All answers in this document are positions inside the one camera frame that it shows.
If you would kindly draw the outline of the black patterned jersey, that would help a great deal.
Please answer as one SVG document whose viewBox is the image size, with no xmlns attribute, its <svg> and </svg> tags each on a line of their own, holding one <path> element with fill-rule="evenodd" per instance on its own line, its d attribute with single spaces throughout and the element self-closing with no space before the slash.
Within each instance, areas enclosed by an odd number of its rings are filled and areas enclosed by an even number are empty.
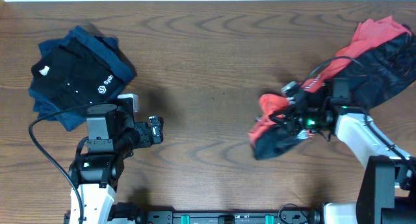
<svg viewBox="0 0 416 224">
<path fill-rule="evenodd" d="M 307 97 L 322 100 L 322 107 L 330 103 L 328 86 L 336 79 L 346 79 L 347 93 L 355 104 L 361 104 L 367 109 L 374 108 L 406 89 L 415 82 L 415 35 L 412 37 L 399 36 L 386 45 L 381 45 L 358 58 L 334 56 L 319 65 L 308 78 L 316 78 L 319 72 L 328 68 L 330 63 L 339 58 L 347 59 L 350 64 L 334 78 L 324 81 L 315 93 L 302 89 L 292 97 L 286 97 L 289 105 Z M 257 160 L 281 156 L 310 136 L 291 136 L 281 125 L 276 124 L 266 131 L 253 149 Z"/>
</svg>

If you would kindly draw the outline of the red soccer t-shirt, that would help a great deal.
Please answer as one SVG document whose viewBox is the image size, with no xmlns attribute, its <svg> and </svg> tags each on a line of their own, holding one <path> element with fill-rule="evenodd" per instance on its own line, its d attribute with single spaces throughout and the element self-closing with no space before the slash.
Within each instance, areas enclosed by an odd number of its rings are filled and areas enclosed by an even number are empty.
<svg viewBox="0 0 416 224">
<path fill-rule="evenodd" d="M 399 36 L 412 37 L 413 33 L 404 25 L 397 23 L 391 16 L 378 21 L 368 19 L 357 26 L 350 44 L 339 50 L 335 56 L 358 58 L 360 55 L 363 55 L 372 49 L 381 45 L 386 45 L 388 42 L 392 42 L 394 39 L 399 38 Z M 306 79 L 306 82 L 300 86 L 306 92 L 315 93 L 322 87 L 324 81 L 334 78 L 349 64 L 350 62 L 345 58 L 334 60 L 330 63 L 328 68 L 319 72 L 316 78 L 308 78 Z M 249 132 L 250 144 L 252 147 L 255 147 L 256 141 L 258 141 L 266 131 L 269 131 L 272 127 L 276 126 L 276 123 L 269 119 L 269 115 L 275 110 L 287 108 L 289 106 L 289 101 L 286 97 L 268 93 L 263 94 L 259 98 L 259 105 L 263 115 Z"/>
</svg>

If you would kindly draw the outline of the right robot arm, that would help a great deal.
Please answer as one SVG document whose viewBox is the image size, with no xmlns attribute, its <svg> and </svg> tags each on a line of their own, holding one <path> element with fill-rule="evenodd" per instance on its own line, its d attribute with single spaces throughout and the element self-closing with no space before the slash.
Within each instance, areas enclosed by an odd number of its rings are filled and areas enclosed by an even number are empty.
<svg viewBox="0 0 416 224">
<path fill-rule="evenodd" d="M 334 79 L 327 87 L 322 105 L 312 108 L 301 85 L 288 83 L 282 93 L 290 107 L 270 119 L 292 135 L 301 130 L 329 131 L 350 148 L 365 174 L 356 202 L 327 203 L 301 216 L 306 223 L 414 223 L 415 157 L 394 144 L 365 108 L 352 102 L 346 79 Z"/>
</svg>

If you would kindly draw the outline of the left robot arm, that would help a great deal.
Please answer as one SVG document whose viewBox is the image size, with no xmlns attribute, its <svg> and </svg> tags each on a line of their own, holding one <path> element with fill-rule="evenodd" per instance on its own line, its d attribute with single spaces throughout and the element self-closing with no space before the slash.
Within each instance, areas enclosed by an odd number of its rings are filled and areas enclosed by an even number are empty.
<svg viewBox="0 0 416 224">
<path fill-rule="evenodd" d="M 88 136 L 79 142 L 69 176 L 71 210 L 65 223 L 146 223 L 145 211 L 132 203 L 115 203 L 125 159 L 135 149 L 163 142 L 163 119 L 134 120 L 131 103 L 101 104 L 86 111 Z"/>
</svg>

